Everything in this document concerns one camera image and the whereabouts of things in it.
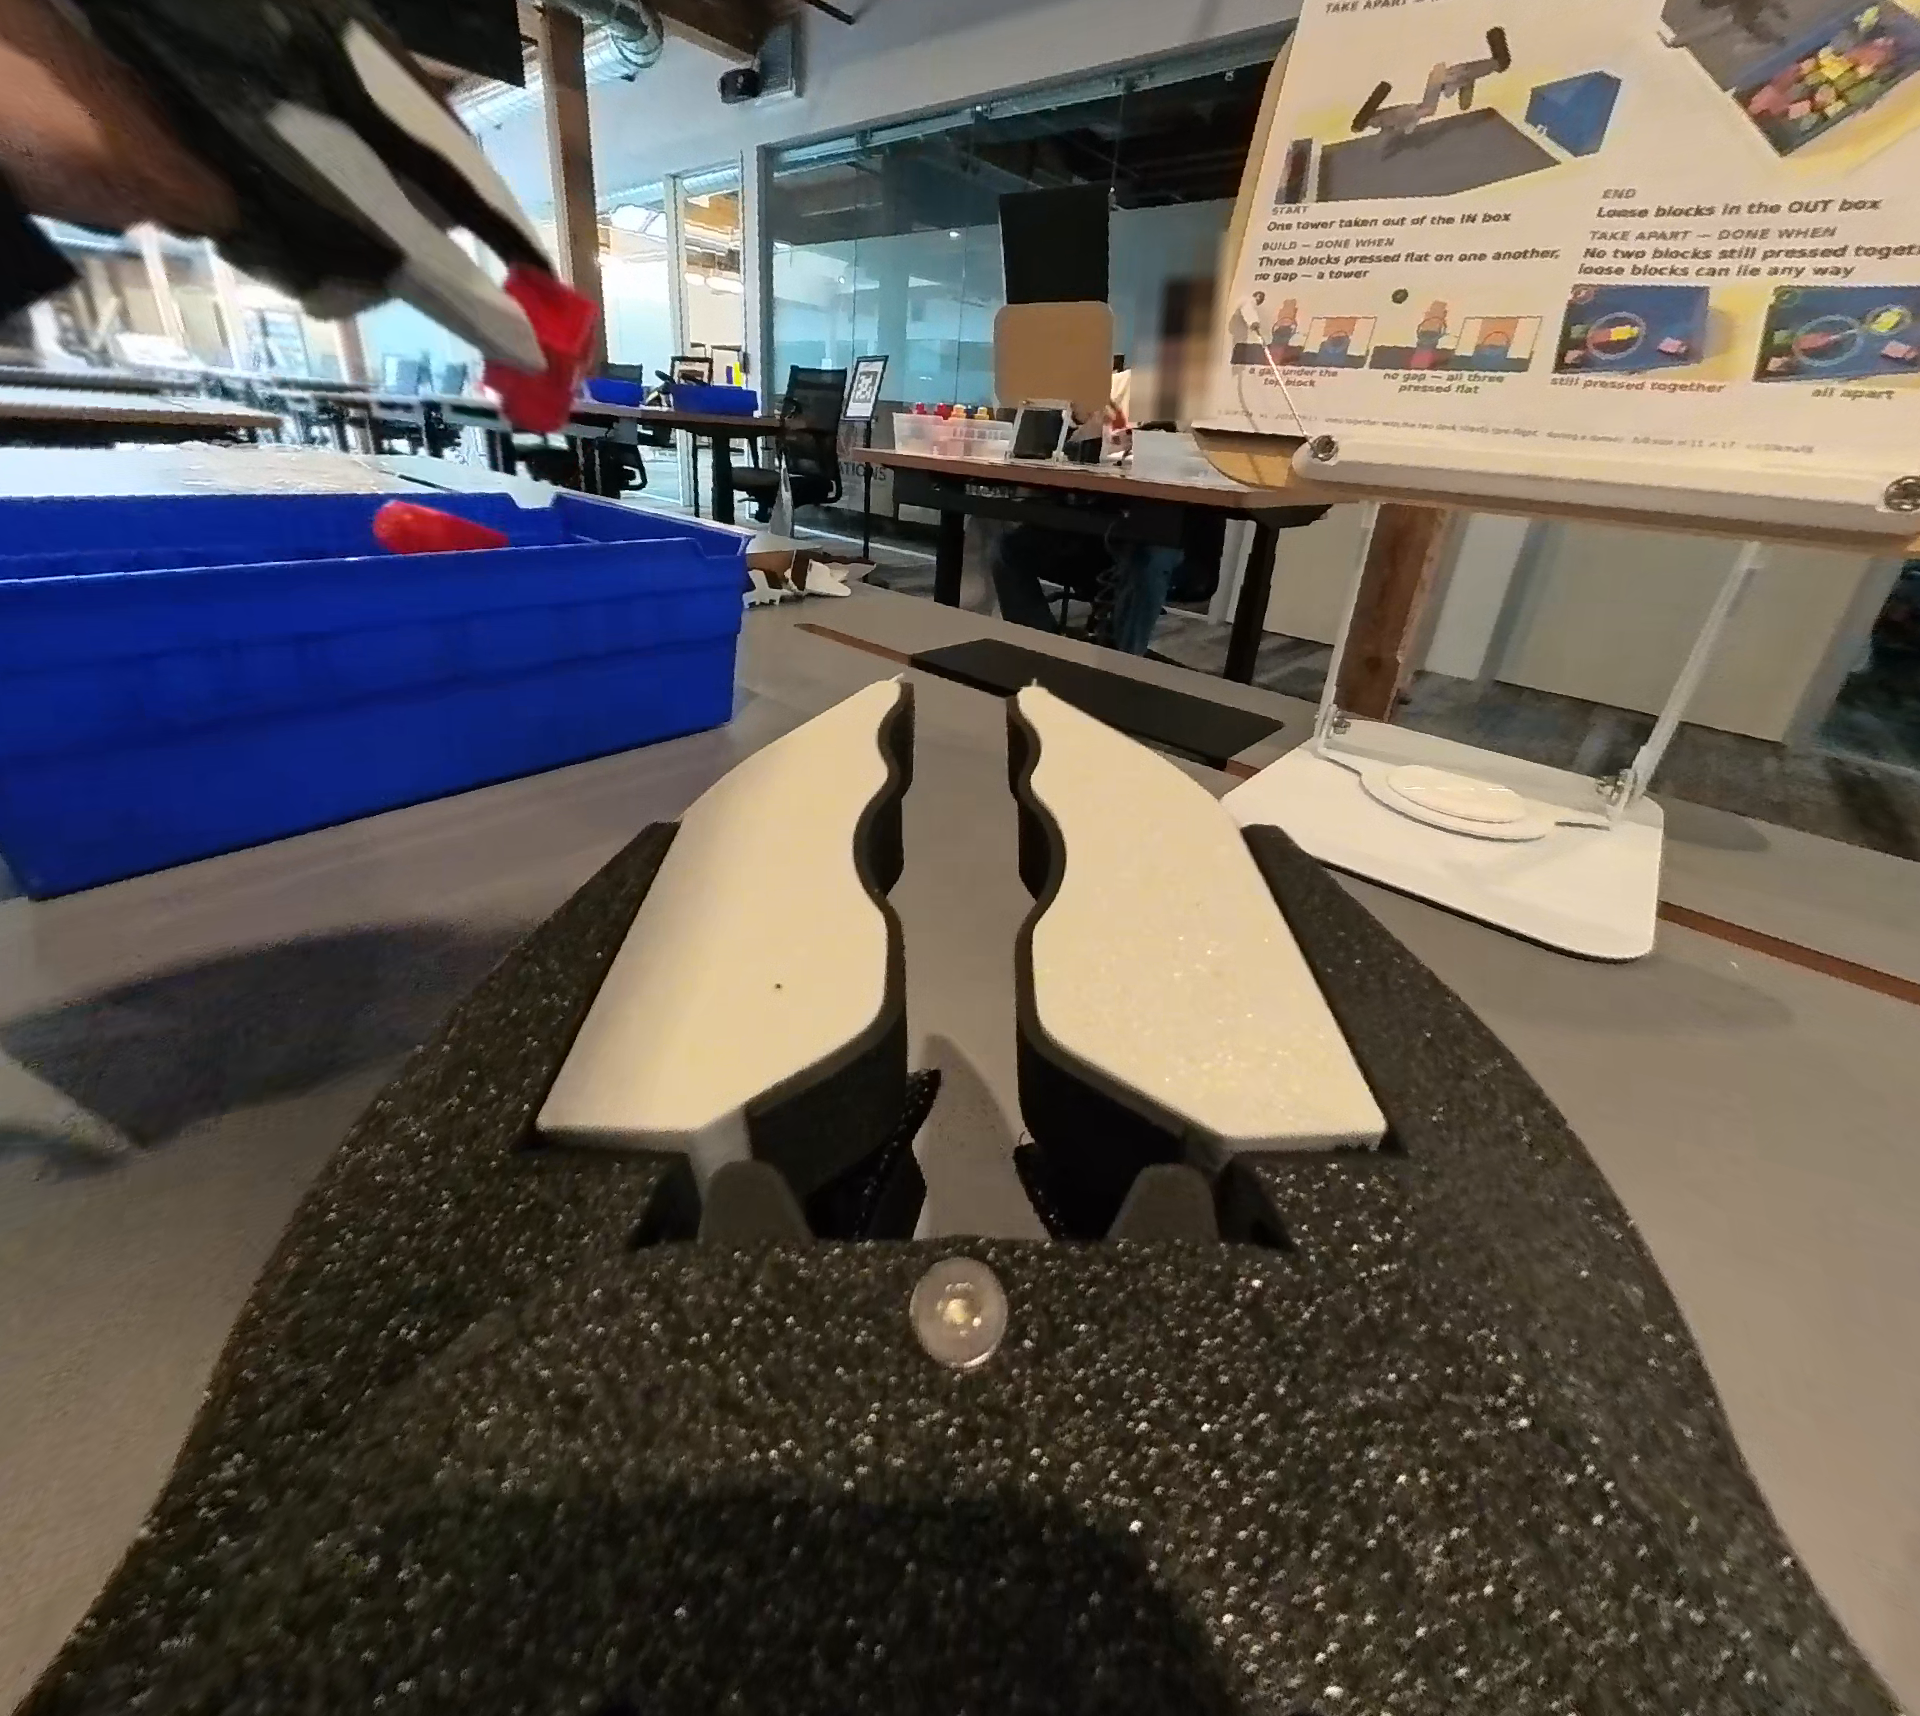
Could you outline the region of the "instruction poster board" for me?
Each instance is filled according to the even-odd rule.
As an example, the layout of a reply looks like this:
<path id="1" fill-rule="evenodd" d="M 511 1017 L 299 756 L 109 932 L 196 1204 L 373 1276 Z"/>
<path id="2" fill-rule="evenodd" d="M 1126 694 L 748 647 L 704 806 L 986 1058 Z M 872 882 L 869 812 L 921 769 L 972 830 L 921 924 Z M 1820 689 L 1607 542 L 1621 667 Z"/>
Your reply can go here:
<path id="1" fill-rule="evenodd" d="M 1304 0 L 1199 432 L 1916 542 L 1918 0 Z"/>

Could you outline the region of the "black office chair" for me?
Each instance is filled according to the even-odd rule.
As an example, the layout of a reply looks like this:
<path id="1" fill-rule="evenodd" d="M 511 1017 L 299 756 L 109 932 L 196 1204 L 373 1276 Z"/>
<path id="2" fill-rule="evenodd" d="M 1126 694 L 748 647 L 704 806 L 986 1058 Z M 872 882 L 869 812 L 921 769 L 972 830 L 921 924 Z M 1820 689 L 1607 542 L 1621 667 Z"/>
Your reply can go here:
<path id="1" fill-rule="evenodd" d="M 841 429 L 848 369 L 791 365 L 780 402 L 776 472 L 793 512 L 835 505 L 844 495 Z"/>

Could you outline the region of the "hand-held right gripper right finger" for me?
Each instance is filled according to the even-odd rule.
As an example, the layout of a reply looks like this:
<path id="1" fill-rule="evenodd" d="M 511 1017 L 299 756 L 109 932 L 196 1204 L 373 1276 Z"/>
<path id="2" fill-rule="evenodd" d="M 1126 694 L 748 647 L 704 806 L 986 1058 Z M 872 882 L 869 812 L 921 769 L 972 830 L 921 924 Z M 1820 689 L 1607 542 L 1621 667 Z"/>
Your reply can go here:
<path id="1" fill-rule="evenodd" d="M 1037 683 L 1006 734 L 1030 1143 L 1069 1170 L 1379 1150 L 1375 1093 L 1222 801 Z"/>

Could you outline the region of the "red mega block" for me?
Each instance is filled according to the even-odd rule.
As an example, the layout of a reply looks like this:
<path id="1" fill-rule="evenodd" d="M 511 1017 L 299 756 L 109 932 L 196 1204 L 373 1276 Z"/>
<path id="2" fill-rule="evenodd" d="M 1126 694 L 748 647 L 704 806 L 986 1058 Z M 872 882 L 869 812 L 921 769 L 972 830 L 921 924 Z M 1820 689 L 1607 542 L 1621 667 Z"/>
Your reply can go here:
<path id="1" fill-rule="evenodd" d="M 390 498 L 379 502 L 369 523 L 371 541 L 395 556 L 500 553 L 511 538 L 440 505 Z"/>
<path id="2" fill-rule="evenodd" d="M 527 320 L 537 359 L 487 359 L 484 391 L 514 431 L 551 436 L 564 431 L 597 361 L 599 306 L 550 270 L 523 262 L 506 267 L 502 290 Z"/>

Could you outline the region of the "person's left hand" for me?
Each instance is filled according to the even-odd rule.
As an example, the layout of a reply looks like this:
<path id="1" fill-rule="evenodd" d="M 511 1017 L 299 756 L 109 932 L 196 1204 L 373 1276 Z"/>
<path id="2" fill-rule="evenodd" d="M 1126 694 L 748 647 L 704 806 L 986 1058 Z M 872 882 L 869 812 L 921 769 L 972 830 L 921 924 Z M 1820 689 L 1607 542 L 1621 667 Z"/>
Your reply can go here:
<path id="1" fill-rule="evenodd" d="M 225 183 L 58 0 L 2 0 L 2 181 L 26 214 L 96 233 L 219 238 Z"/>

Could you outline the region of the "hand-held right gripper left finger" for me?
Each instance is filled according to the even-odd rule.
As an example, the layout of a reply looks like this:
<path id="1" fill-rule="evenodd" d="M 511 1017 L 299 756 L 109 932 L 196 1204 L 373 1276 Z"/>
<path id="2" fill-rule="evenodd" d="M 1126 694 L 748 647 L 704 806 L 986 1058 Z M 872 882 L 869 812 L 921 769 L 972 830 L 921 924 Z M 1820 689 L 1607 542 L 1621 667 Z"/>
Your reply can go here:
<path id="1" fill-rule="evenodd" d="M 543 1143 L 694 1170 L 877 1150 L 903 1104 L 911 767 L 911 687 L 882 678 L 684 812 L 539 1104 Z"/>

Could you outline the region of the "blue plastic bin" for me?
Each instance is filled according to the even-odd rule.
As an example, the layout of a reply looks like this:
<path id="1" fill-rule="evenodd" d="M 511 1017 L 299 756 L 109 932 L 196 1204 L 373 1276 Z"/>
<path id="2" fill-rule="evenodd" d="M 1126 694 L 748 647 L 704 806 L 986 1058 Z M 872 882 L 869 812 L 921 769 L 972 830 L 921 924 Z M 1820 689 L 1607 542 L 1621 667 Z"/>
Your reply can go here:
<path id="1" fill-rule="evenodd" d="M 500 529 L 397 556 L 390 500 Z M 32 901 L 733 713 L 741 532 L 562 493 L 5 498 L 2 852 Z"/>

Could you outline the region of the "dark background table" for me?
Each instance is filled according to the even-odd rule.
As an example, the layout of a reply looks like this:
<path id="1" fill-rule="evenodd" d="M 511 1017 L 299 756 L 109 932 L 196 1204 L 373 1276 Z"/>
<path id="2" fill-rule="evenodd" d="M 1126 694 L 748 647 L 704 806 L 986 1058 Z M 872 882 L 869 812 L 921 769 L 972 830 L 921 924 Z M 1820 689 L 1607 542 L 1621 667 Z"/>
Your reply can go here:
<path id="1" fill-rule="evenodd" d="M 663 402 L 624 404 L 602 402 L 594 396 L 577 399 L 557 434 L 537 436 L 518 432 L 506 408 L 484 395 L 425 393 L 420 396 L 422 417 L 431 434 L 478 432 L 487 464 L 511 472 L 526 462 L 535 480 L 605 502 L 620 500 L 628 472 L 643 476 L 628 455 L 645 449 L 670 449 L 684 436 L 692 447 L 705 447 L 710 458 L 710 487 L 690 491 L 694 512 L 705 512 L 719 524 L 736 520 L 733 444 L 739 440 L 760 447 L 780 434 L 780 422 L 763 414 L 707 412 Z"/>

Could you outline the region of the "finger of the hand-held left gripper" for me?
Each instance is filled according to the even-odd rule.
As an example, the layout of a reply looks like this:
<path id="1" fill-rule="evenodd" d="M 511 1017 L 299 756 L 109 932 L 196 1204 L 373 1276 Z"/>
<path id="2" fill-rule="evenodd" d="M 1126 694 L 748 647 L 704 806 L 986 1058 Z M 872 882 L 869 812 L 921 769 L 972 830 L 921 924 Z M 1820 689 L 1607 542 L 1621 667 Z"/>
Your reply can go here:
<path id="1" fill-rule="evenodd" d="M 373 149 L 343 123 L 298 103 L 274 108 L 274 134 L 395 257 L 390 290 L 486 361 L 547 369 L 523 310 L 417 210 Z"/>
<path id="2" fill-rule="evenodd" d="M 506 270 L 535 268 L 556 279 L 557 267 L 518 198 L 420 73 L 363 19 L 347 19 L 340 42 L 371 108 L 357 121 L 357 134 L 395 175 L 411 208 L 445 237 L 464 233 Z"/>

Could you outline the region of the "black and white cloth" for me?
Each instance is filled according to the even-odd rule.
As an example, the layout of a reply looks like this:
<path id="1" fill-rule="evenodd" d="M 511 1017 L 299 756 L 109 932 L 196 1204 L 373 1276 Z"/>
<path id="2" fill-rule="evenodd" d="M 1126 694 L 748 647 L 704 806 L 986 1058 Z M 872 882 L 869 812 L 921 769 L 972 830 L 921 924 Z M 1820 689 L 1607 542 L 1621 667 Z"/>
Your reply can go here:
<path id="1" fill-rule="evenodd" d="M 872 565 L 818 548 L 810 538 L 752 531 L 741 554 L 744 608 L 800 601 L 846 601 L 865 583 Z"/>

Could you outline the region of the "wooden work table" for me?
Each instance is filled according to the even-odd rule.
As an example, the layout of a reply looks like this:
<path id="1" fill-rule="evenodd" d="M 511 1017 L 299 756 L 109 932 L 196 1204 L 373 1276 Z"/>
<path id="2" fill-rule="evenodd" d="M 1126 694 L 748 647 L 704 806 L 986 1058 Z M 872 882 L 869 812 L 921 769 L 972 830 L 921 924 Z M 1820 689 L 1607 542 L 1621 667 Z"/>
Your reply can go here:
<path id="1" fill-rule="evenodd" d="M 1126 467 L 1068 464 L 1034 458 L 924 455 L 856 449 L 854 457 L 896 480 L 896 498 L 937 517 L 932 599 L 957 608 L 964 595 L 967 520 L 1098 531 L 1091 502 L 1205 509 L 1247 523 L 1246 547 L 1222 664 L 1228 683 L 1251 687 L 1272 595 L 1280 532 L 1306 529 L 1329 512 L 1297 489 L 1247 485 L 1224 474 L 1191 443 L 1174 452 L 1147 451 Z"/>

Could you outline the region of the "black table mat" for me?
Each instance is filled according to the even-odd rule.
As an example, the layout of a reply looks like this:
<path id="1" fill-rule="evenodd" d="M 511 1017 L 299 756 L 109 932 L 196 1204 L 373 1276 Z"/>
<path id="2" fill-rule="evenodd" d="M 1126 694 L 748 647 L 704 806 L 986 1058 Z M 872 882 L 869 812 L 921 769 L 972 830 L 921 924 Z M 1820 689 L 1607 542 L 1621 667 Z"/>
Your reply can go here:
<path id="1" fill-rule="evenodd" d="M 997 698 L 1044 689 L 1121 736 L 1212 770 L 1230 769 L 1280 733 L 1275 720 L 1260 715 L 999 638 L 914 653 L 908 667 Z"/>

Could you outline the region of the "wooden pillar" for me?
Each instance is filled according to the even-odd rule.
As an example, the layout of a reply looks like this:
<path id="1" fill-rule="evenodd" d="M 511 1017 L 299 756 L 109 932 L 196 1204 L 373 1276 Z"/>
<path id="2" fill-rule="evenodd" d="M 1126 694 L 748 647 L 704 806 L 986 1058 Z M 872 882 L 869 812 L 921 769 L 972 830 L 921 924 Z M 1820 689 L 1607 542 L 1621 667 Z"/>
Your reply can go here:
<path id="1" fill-rule="evenodd" d="M 1374 506 L 1356 570 L 1353 607 L 1331 670 L 1333 709 L 1390 720 L 1414 672 L 1427 601 L 1451 517 L 1424 505 Z"/>

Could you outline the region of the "black panel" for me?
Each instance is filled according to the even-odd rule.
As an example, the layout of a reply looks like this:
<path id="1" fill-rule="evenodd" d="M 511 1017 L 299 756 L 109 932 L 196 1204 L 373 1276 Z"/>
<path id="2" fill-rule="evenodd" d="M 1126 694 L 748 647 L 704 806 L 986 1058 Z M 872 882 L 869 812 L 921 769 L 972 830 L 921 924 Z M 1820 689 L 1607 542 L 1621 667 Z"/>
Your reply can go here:
<path id="1" fill-rule="evenodd" d="M 1002 192 L 997 233 L 1004 304 L 1107 304 L 1109 228 L 1109 186 Z"/>

